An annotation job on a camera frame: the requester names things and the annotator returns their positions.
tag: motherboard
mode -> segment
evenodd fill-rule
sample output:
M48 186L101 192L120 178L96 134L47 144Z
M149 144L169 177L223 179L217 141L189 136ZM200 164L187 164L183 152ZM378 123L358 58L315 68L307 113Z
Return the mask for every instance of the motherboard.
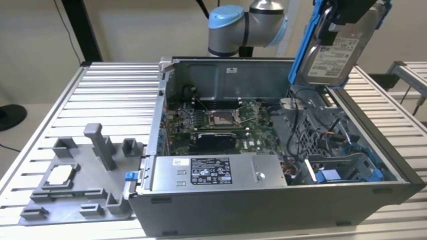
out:
M169 152L172 156L284 154L284 146L270 118L271 109L256 100L227 103L184 102L167 111Z

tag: aluminum extrusion table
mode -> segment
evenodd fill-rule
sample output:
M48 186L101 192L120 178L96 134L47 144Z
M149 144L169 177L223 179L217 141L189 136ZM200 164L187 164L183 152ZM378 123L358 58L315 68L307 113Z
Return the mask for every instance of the aluminum extrusion table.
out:
M427 97L427 61L395 61L387 73L396 74Z
M136 138L147 144L159 86L157 63L93 63L80 67L59 100L0 181L0 238L147 238L137 219L24 227L17 225L53 157L57 137L77 144L87 123L103 124L115 143ZM391 144L427 182L427 129L356 66L346 90ZM427 188L400 205L384 206L359 226L205 236L197 240L396 240L427 238Z

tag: blue latch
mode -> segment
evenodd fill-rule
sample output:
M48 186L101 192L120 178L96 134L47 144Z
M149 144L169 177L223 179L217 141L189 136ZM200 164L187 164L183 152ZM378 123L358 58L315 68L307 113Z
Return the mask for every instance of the blue latch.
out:
M124 175L124 180L127 182L136 182L139 180L139 172L137 171L128 171Z

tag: black cable on floor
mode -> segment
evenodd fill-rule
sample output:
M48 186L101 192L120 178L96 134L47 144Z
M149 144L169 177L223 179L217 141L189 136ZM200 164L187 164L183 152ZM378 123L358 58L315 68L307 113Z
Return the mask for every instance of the black cable on floor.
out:
M64 25L64 28L65 28L67 33L68 33L68 39L69 39L71 47L72 47L72 50L73 50L73 54L77 57L79 65L80 65L81 64L81 60L80 60L80 57L79 57L79 54L77 54L77 51L76 51L76 48L75 48L75 45L73 45L72 34L69 33L68 27L65 25L64 18L63 18L61 11L60 11L60 8L59 8L59 4L56 3L56 0L53 0L53 3L55 3L55 7L56 7L56 11L57 11L57 14L59 14L59 17L60 17L61 24Z
M412 88L412 87L408 86L408 88L407 88L407 90L406 90L406 93L404 93L404 95L403 95L403 97L402 97L402 100L400 100L400 105L402 105L403 101L404 101L406 98L407 98L407 95L408 95L408 92L410 92L411 88Z
M17 150L17 149L15 149L15 148L12 148L12 147L8 147L8 146L4 146L3 144L0 144L0 147L3 147L3 148L5 148L5 149L9 149L9 150L12 150L12 151L15 151L15 152L21 152L20 150Z

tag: cable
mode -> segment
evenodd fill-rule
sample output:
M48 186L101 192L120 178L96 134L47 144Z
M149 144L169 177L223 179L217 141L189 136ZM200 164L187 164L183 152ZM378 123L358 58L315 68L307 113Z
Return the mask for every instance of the cable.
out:
M12 148L12 147L8 147L8 146L4 146L3 144L0 144L0 147L3 147L3 148L5 148L5 149L9 149L9 150L12 150L12 151L15 151L15 152L21 152L20 150L17 150L17 149L15 149L15 148Z
M336 120L335 120L335 122L332 123L331 127L330 127L328 130L327 130L328 132L334 132L334 128L335 128L336 125L339 124L340 120L342 120L342 119L338 117Z
M408 95L408 92L410 92L411 88L412 88L412 87L408 86L408 88L407 88L407 90L406 90L406 93L404 93L404 95L403 95L403 97L402 97L402 100L400 100L400 105L402 105L403 101L404 101L406 98L407 98L407 95Z
M208 9L207 9L207 6L203 2L203 0L195 0L196 3L199 4L200 8L201 8L201 11L203 11L203 14L205 16L207 19L209 19L209 12L208 12Z
M295 118L294 118L294 125L292 125L292 129L291 129L291 135L288 136L288 139L287 139L287 143L286 143L286 150L288 152L288 154L294 157L294 159L298 161L298 162L303 162L300 157L299 157L299 153L296 152L296 154L294 154L291 152L291 141L292 141L292 138L294 138L294 135L295 135L295 131L296 131L296 126L299 124L299 115L300 115L300 109L299 109L299 105L296 103L296 95L299 94L300 91L303 90L307 90L307 91L314 91L318 93L316 90L311 89L311 88L302 88L299 89L295 93L294 93L294 103L295 103Z
M354 148L354 147L360 148L360 149L367 153L367 156L368 156L368 158L371 159L371 161L374 162L374 164L376 164L376 161L375 161L375 157L374 157L372 152L371 152L366 147L363 147L362 145L359 145L359 144L356 144L356 143L346 146L346 147L342 149L342 154L343 154L343 156L347 156L347 149L348 149L348 148Z
M68 33L68 39L69 39L71 47L72 47L72 50L73 50L73 54L77 57L79 65L80 65L81 64L81 59L79 57L79 54L77 54L77 51L76 51L76 48L75 48L75 45L73 45L72 34L69 33L68 27L65 25L64 18L63 18L61 11L60 11L60 8L59 8L59 4L56 3L56 0L53 0L53 3L55 3L55 7L56 7L56 11L57 11L57 14L59 14L59 17L60 17L61 24L64 25L64 28L65 28L67 33Z
M412 112L412 116L415 116L415 114L418 113L419 108L420 108L420 105L416 105L415 110L414 110L414 112Z

